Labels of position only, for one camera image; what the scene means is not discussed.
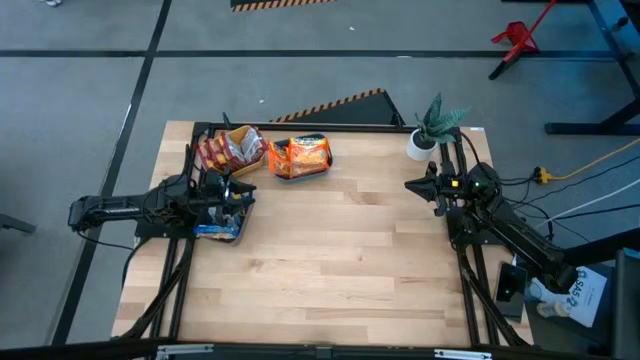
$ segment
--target black stand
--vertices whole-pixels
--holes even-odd
[[[547,134],[556,135],[640,135],[640,125],[625,124],[640,114],[640,98],[635,98],[607,120],[598,124],[546,123]]]
[[[36,226],[9,215],[0,214],[0,229],[15,229],[27,234],[32,234],[36,231]]]

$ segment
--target concrete floor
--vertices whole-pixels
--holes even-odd
[[[615,0],[597,3],[608,22],[622,12]],[[0,50],[145,50],[161,4],[66,0],[51,9],[35,0],[3,1]],[[489,39],[509,21],[530,24],[543,7],[499,0],[340,0],[233,14],[224,1],[182,0],[172,4],[160,49],[500,50],[507,45]],[[625,49],[640,48],[632,28],[615,37]],[[544,50],[608,49],[584,5],[558,5],[535,39]],[[439,91],[446,108],[472,106],[463,125],[487,129],[494,164],[505,178],[528,175],[535,166],[563,174],[630,141],[552,137],[542,129],[548,121],[596,122],[629,102],[632,93],[615,62],[525,59],[490,82],[486,76],[497,63],[470,58],[156,59],[115,194],[148,189],[168,120],[217,121],[225,111],[236,121],[266,121],[378,87],[388,90],[408,122]],[[141,58],[0,58],[0,212],[39,225],[33,236],[0,232],[1,348],[49,341],[81,242],[66,227],[67,209],[76,198],[98,192],[141,64]],[[588,174],[638,151],[629,150]],[[635,180],[639,171],[640,163],[634,163],[538,205],[552,214],[561,212]],[[561,185],[532,187],[530,197]],[[505,194],[520,197],[523,191],[509,188]],[[631,189],[598,207],[626,205],[639,196],[638,188]],[[639,214],[636,209],[565,223],[593,240],[637,227]],[[109,224],[101,240],[130,245],[133,229],[131,223]],[[562,229],[557,233],[560,246],[582,242]],[[98,247],[69,341],[109,337],[126,255]],[[584,351],[583,343],[559,341],[546,323],[534,323],[533,329],[545,348]]]

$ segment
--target wooden table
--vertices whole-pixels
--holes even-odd
[[[180,173],[193,126],[167,123],[152,186]],[[463,131],[490,163],[484,130]],[[263,134],[273,140],[298,135]],[[264,166],[240,178],[258,187],[244,237],[235,247],[196,241],[179,339],[470,346],[446,220],[404,188],[426,168],[406,156],[408,135],[326,135],[334,154],[327,176],[286,185]],[[472,167],[469,150],[465,144]],[[156,295],[167,244],[152,239],[131,261],[113,335],[128,330]],[[484,248],[493,293],[499,264],[512,255],[501,246]],[[170,299],[161,335],[168,334],[172,308]],[[477,299],[475,308],[488,342]],[[532,341],[526,312],[514,327]]]

